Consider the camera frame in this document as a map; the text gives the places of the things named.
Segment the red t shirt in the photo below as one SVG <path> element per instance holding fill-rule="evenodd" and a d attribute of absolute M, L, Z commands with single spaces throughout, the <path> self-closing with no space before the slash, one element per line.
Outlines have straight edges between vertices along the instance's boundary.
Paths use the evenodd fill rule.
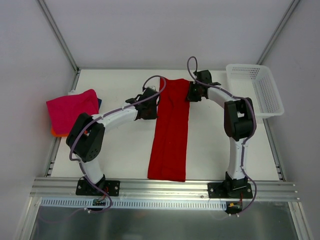
<path fill-rule="evenodd" d="M 154 139 L 147 178 L 175 182 L 186 181 L 186 161 L 190 103 L 190 82 L 186 79 L 160 81 L 160 94 Z"/>

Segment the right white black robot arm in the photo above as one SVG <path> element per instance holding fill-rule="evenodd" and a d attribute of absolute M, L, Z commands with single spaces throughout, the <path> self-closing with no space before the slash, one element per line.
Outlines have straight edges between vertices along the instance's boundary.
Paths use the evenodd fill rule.
<path fill-rule="evenodd" d="M 223 108 L 223 127 L 229 137 L 229 164 L 225 180 L 209 190 L 211 198 L 252 199 L 253 192 L 246 173 L 246 159 L 249 139 L 257 129 L 253 104 L 248 97 L 237 97 L 212 82 L 209 70 L 194 71 L 193 82 L 189 84 L 187 101 L 199 102 L 209 99 Z"/>

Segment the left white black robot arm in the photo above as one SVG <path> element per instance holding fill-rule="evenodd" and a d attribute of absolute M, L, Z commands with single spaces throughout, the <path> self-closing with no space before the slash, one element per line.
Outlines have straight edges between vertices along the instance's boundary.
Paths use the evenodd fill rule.
<path fill-rule="evenodd" d="M 136 120 L 155 120 L 160 93 L 151 87 L 143 93 L 125 101 L 124 106 L 103 114 L 81 113 L 69 135 L 66 144 L 70 148 L 69 159 L 79 164 L 83 177 L 77 182 L 77 196 L 117 197 L 120 181 L 107 180 L 102 172 L 98 155 L 102 150 L 107 132 Z"/>

